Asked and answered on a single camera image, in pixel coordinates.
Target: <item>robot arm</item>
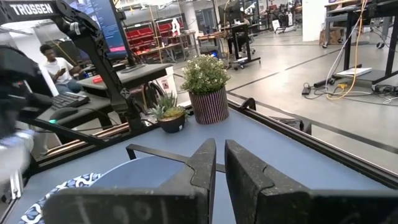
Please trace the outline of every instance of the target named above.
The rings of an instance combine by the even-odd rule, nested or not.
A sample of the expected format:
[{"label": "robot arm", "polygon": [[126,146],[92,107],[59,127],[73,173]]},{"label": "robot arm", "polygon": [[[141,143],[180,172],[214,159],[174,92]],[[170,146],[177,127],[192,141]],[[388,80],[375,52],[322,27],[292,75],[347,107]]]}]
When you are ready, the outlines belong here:
[{"label": "robot arm", "polygon": [[113,71],[106,57],[106,44],[97,23],[89,16],[70,7],[62,0],[55,1],[0,1],[0,25],[9,22],[51,19],[61,32],[89,56],[105,85],[115,112],[125,116],[131,129],[143,126],[135,99]]}]

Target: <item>striped pot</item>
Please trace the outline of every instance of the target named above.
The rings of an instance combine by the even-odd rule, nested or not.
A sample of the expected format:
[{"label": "striped pot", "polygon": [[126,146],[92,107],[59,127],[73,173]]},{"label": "striped pot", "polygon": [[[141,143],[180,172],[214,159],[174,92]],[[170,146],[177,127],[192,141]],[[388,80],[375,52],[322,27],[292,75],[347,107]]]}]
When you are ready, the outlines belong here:
[{"label": "striped pot", "polygon": [[189,93],[189,98],[193,114],[199,124],[215,124],[229,116],[225,86],[214,93],[205,95]]}]

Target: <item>small brown pot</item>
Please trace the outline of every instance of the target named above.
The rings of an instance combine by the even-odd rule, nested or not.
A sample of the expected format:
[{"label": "small brown pot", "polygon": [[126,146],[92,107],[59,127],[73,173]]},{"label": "small brown pot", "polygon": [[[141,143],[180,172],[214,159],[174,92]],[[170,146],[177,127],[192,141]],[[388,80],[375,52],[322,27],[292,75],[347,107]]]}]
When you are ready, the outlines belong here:
[{"label": "small brown pot", "polygon": [[176,133],[181,131],[185,125],[185,113],[174,119],[157,120],[159,126],[167,133]]},{"label": "small brown pot", "polygon": [[189,98],[193,114],[199,124],[215,124],[229,116],[225,86],[214,93],[205,95],[189,93]]}]

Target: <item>potted plant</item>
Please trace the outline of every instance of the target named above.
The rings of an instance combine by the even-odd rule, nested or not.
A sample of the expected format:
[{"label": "potted plant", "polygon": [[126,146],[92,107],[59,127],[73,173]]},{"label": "potted plant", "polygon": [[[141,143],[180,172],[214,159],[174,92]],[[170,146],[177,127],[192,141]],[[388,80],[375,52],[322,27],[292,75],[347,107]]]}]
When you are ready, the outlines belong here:
[{"label": "potted plant", "polygon": [[150,109],[150,114],[156,117],[159,126],[167,133],[181,131],[187,118],[185,108],[177,106],[177,97],[173,94],[161,96],[158,105]]},{"label": "potted plant", "polygon": [[225,85],[230,79],[224,63],[212,55],[201,55],[188,61],[183,69],[185,83],[197,123],[214,124],[229,116]]}]

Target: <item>green leafy plant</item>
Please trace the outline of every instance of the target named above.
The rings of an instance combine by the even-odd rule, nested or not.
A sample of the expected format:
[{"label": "green leafy plant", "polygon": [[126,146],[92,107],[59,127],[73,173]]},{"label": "green leafy plant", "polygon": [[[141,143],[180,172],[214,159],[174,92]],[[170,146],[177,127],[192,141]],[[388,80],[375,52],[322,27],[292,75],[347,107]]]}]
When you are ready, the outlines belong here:
[{"label": "green leafy plant", "polygon": [[222,89],[230,79],[224,63],[212,55],[201,55],[188,61],[183,68],[185,83],[181,89],[195,95],[213,93]]}]

